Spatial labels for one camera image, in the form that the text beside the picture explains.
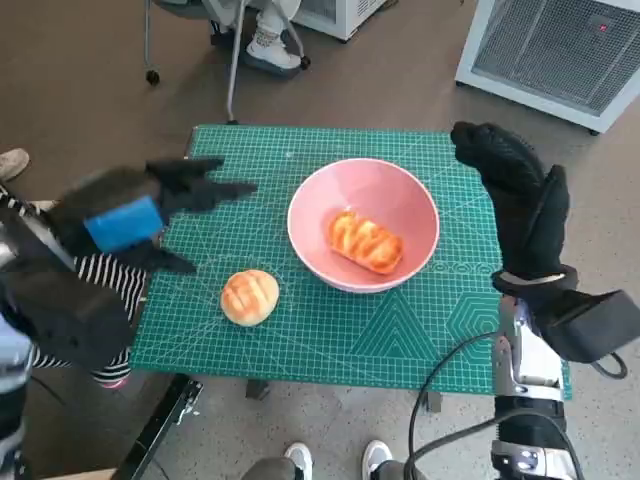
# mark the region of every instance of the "black robotic glove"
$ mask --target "black robotic glove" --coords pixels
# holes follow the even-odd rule
[[[190,273],[195,267],[188,260],[153,240],[179,211],[204,212],[256,191],[251,183],[208,178],[223,163],[219,158],[167,159],[148,162],[145,170],[118,167],[66,194],[46,219],[74,256],[112,253],[147,271]]]
[[[503,270],[526,281],[567,273],[560,262],[569,211],[564,169],[554,165],[545,176],[533,148],[497,125],[458,122],[451,140],[491,197]]]
[[[493,202],[502,252],[493,285],[526,301],[546,342],[566,360],[591,363],[640,336],[640,311],[624,291],[578,292],[576,270],[560,261],[569,211],[564,169],[554,165],[545,176],[533,148],[497,125],[458,122],[451,140]]]

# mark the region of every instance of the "vent grille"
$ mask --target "vent grille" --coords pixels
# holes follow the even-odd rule
[[[337,1],[338,0],[302,0],[300,10],[319,15],[335,25]]]
[[[358,2],[358,16],[361,17],[369,10],[369,0],[360,0]]]
[[[600,115],[640,67],[640,13],[592,0],[498,0],[473,72]]]

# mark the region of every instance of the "pink bowl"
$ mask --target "pink bowl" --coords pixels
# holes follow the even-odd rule
[[[403,239],[404,257],[393,273],[370,272],[329,248],[329,222],[345,209]],[[406,170],[372,158],[341,160],[308,177],[291,200],[287,228],[293,249],[313,273],[353,293],[382,292],[411,278],[433,255],[440,234],[438,211],[422,183]]]

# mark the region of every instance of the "bread roll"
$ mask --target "bread roll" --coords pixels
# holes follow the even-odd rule
[[[331,248],[372,272],[389,274],[402,258],[402,239],[355,212],[340,212],[329,225]]]
[[[280,289],[275,278],[260,270],[231,276],[222,289],[220,306],[229,320],[243,327],[263,322],[276,306]]]

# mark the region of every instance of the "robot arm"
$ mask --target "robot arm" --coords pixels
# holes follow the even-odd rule
[[[147,271],[194,271],[152,238],[178,211],[211,210],[256,190],[209,180],[206,173],[221,165],[168,160],[144,171],[117,168],[69,192],[46,214],[24,202],[0,207],[0,480],[29,478],[21,444],[32,342],[58,359],[99,369],[132,339],[119,294],[78,279],[73,257],[104,252]]]
[[[640,336],[640,311],[623,291],[575,290],[577,272],[560,261],[569,210],[562,167],[545,176],[534,150],[496,125],[460,122],[451,138],[491,197],[502,252],[492,277],[504,294],[492,351],[495,411],[518,415],[498,427],[493,466],[505,480],[580,480],[563,438],[563,363],[597,362]]]

